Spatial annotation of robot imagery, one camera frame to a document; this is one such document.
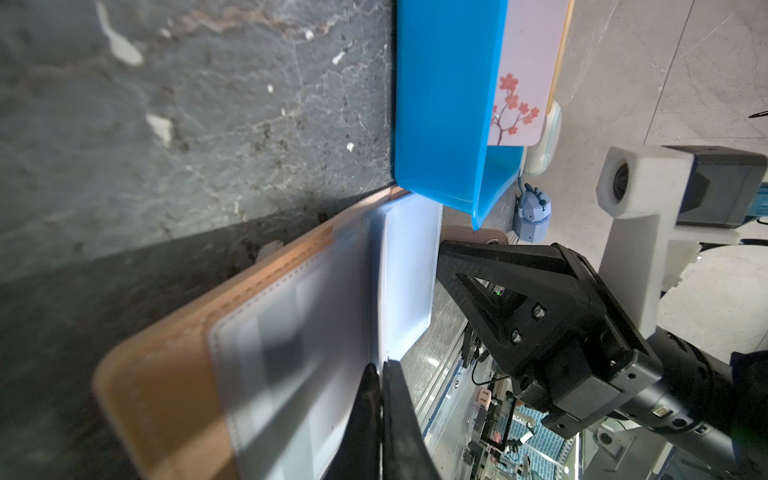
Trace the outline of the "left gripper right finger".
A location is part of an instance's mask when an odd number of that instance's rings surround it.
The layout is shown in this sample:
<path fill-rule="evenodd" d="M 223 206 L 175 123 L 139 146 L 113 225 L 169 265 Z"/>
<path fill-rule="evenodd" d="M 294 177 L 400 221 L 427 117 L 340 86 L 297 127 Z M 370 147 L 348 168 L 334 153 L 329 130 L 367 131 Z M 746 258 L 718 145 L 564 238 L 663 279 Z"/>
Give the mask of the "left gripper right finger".
<path fill-rule="evenodd" d="M 398 361 L 383 364 L 382 388 L 382 478 L 439 479 Z"/>

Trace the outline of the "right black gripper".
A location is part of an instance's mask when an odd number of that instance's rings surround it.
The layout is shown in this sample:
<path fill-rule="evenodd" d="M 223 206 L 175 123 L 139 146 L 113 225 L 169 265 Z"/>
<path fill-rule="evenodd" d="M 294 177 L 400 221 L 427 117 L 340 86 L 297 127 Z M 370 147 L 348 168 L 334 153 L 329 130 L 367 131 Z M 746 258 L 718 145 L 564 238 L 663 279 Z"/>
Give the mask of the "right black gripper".
<path fill-rule="evenodd" d="M 747 474 L 731 366 L 662 328 L 647 340 L 598 294 L 584 257 L 554 243 L 444 241 L 437 279 L 515 394 L 563 438 L 621 414 L 723 474 Z"/>

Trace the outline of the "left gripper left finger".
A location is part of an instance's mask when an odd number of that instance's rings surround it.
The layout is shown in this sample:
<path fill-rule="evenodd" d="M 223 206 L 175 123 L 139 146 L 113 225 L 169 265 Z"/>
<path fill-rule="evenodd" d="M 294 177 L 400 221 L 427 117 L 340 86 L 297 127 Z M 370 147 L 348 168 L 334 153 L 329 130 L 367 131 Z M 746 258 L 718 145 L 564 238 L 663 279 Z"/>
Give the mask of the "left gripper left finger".
<path fill-rule="evenodd" d="M 379 479 L 382 394 L 377 367 L 363 370 L 342 441 L 324 479 Z"/>

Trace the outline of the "tan leather card holder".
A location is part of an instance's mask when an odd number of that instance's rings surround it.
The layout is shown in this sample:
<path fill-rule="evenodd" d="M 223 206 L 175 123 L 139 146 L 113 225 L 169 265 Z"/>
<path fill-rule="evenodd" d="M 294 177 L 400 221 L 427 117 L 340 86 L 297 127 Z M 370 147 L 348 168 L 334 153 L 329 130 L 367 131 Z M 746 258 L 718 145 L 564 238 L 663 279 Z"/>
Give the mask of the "tan leather card holder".
<path fill-rule="evenodd" d="M 399 187 L 112 349 L 94 394 L 143 479 L 320 479 L 365 370 L 428 329 L 438 246 L 508 240 Z"/>

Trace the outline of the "blue plastic card tray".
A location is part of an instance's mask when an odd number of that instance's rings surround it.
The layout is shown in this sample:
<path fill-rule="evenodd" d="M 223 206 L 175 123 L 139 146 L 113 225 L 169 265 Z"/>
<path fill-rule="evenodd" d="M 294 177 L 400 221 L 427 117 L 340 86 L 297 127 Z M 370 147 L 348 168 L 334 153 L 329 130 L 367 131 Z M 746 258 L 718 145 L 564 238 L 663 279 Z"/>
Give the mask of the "blue plastic card tray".
<path fill-rule="evenodd" d="M 400 1 L 396 6 L 394 177 L 466 213 L 479 229 L 513 183 L 522 150 L 487 144 L 504 1 Z"/>

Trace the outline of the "stack of white cards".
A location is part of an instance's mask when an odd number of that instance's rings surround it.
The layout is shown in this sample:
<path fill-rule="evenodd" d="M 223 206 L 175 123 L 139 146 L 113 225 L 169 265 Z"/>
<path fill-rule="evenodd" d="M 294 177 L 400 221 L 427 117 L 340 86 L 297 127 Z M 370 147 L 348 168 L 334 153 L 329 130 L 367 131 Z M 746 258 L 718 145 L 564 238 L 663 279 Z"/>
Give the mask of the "stack of white cards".
<path fill-rule="evenodd" d="M 507 3 L 488 145 L 539 142 L 571 12 L 569 0 Z"/>

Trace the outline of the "small blue grey toy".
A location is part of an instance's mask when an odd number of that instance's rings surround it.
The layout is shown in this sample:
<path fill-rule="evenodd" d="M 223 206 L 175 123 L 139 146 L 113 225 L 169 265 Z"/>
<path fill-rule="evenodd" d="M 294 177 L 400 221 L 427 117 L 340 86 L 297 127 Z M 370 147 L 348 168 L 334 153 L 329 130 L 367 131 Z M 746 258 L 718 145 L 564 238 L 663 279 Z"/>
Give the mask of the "small blue grey toy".
<path fill-rule="evenodd" d="M 548 231 L 551 214 L 550 197 L 539 188 L 525 183 L 516 201 L 513 232 L 521 241 L 542 241 Z"/>

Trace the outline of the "white round alarm clock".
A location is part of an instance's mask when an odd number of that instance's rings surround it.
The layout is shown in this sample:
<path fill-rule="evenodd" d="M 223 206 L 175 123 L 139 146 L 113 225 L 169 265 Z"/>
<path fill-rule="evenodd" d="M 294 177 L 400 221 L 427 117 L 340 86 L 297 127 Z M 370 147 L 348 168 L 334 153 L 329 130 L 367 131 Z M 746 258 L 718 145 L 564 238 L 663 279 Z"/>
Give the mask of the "white round alarm clock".
<path fill-rule="evenodd" d="M 532 177 L 542 175 L 552 163 L 560 139 L 562 117 L 560 104 L 553 101 L 539 142 L 526 150 L 524 168 L 526 175 Z"/>

